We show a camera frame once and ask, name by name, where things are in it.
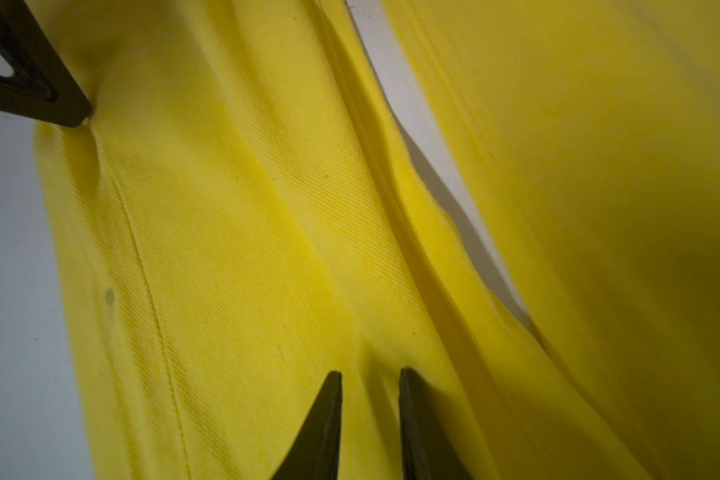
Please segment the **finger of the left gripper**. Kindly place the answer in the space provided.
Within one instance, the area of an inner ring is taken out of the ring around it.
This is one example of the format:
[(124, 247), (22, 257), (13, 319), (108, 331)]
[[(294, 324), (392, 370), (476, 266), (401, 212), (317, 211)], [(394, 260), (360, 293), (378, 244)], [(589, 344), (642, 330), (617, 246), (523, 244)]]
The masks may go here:
[(66, 127), (93, 107), (23, 1), (0, 1), (0, 111)]

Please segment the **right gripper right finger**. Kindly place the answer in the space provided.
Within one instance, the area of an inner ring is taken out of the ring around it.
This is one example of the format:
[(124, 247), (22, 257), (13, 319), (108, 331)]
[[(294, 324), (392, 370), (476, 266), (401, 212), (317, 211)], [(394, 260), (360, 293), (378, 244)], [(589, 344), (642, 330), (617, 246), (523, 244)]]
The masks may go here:
[(426, 382), (412, 368), (399, 378), (403, 478), (472, 479), (427, 400)]

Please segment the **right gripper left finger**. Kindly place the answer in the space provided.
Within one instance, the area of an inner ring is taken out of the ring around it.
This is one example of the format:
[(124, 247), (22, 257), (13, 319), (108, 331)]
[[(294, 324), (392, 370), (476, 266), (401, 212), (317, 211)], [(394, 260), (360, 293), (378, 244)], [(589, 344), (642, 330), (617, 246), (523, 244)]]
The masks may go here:
[(342, 406), (342, 375), (331, 371), (272, 480), (338, 478)]

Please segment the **yellow trousers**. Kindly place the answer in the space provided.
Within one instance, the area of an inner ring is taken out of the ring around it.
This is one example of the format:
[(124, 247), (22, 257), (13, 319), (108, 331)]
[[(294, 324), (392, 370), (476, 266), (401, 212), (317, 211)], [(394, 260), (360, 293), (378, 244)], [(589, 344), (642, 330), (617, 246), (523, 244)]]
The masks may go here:
[(476, 479), (720, 479), (720, 1), (389, 1), (535, 330), (417, 174), (341, 1), (33, 1), (91, 97), (37, 167), (93, 471), (268, 479), (414, 368)]

